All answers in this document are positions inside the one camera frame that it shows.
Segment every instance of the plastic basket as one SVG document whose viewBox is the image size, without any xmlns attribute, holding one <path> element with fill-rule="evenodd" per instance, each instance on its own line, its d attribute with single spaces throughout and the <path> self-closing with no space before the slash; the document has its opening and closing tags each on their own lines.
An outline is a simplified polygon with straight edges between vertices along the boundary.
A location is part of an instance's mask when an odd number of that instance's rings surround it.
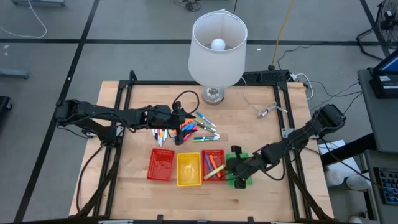
<svg viewBox="0 0 398 224">
<path fill-rule="evenodd" d="M 249 157 L 249 154 L 247 153 L 247 152 L 242 152 L 242 154 L 241 154 L 241 158 L 247 158 L 247 157 Z M 227 155 L 226 155 L 226 159 L 228 160 L 229 158 L 236 158 L 236 154 L 235 153 L 227 153 Z M 232 175 L 232 174 L 228 174 L 227 175 L 227 178 L 228 179 L 230 179 L 229 181 L 228 181 L 228 183 L 229 183 L 229 185 L 230 186 L 234 186 L 235 184 L 235 180 L 234 180 L 234 176 Z M 252 185 L 253 184 L 253 179 L 252 179 L 252 177 L 249 177 L 247 180 L 246 180 L 246 185 Z"/>
<path fill-rule="evenodd" d="M 150 155 L 147 179 L 170 181 L 173 171 L 174 150 L 153 149 Z"/>
<path fill-rule="evenodd" d="M 177 154 L 177 186 L 201 185 L 200 153 Z"/>
<path fill-rule="evenodd" d="M 207 162 L 205 159 L 205 155 L 213 155 L 214 161 L 216 162 L 216 166 L 220 167 L 222 164 L 225 164 L 225 156 L 224 156 L 224 150 L 202 150 L 201 151 L 201 170 L 202 170 L 202 174 L 201 177 L 202 179 L 204 178 L 205 175 L 207 175 L 208 173 L 210 173 L 209 167 L 207 166 Z M 217 175 L 214 175 L 213 177 L 210 177 L 207 180 L 203 181 L 223 181 L 225 180 L 225 170 L 221 170 L 220 174 L 222 176 L 222 178 L 218 178 Z"/>
</svg>

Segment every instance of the green basket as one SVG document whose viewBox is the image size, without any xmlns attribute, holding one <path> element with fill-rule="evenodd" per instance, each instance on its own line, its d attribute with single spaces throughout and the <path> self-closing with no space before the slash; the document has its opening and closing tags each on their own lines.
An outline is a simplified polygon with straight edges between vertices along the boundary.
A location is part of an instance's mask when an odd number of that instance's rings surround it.
<svg viewBox="0 0 398 224">
<path fill-rule="evenodd" d="M 249 154 L 247 152 L 242 152 L 241 158 L 247 158 L 247 157 L 249 157 Z M 229 158 L 236 158 L 236 154 L 233 152 L 227 153 L 226 159 L 229 159 Z M 228 181 L 230 186 L 235 186 L 235 184 L 234 184 L 235 180 L 233 180 L 233 178 L 234 178 L 234 176 L 232 174 L 227 175 L 227 179 L 232 179 L 232 180 Z M 246 180 L 246 185 L 252 185 L 252 184 L 253 184 L 253 179 L 252 179 L 252 177 L 249 177 Z"/>
</svg>

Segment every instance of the light bulb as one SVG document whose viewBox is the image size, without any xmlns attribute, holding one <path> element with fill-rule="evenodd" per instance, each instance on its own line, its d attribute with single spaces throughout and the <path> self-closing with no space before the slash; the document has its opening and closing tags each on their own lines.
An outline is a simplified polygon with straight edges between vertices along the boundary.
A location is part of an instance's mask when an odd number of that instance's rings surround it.
<svg viewBox="0 0 398 224">
<path fill-rule="evenodd" d="M 225 41 L 217 38 L 211 42 L 211 49 L 213 50 L 225 50 Z"/>
</svg>

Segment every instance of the yellow basket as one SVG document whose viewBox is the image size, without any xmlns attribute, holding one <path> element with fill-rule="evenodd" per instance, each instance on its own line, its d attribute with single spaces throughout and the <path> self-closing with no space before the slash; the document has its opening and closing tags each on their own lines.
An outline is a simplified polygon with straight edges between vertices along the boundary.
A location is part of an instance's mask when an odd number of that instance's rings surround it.
<svg viewBox="0 0 398 224">
<path fill-rule="evenodd" d="M 201 185 L 200 153 L 177 154 L 177 186 Z"/>
</svg>

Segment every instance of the table lamp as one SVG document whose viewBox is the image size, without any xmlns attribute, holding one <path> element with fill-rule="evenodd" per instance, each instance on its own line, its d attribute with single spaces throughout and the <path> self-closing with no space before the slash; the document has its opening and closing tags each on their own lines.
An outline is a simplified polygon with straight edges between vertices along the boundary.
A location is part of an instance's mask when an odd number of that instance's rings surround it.
<svg viewBox="0 0 398 224">
<path fill-rule="evenodd" d="M 202 97 L 211 105 L 221 103 L 224 89 L 242 77 L 248 29 L 234 14 L 219 10 L 196 20 L 192 27 L 188 69 L 204 86 Z"/>
</svg>

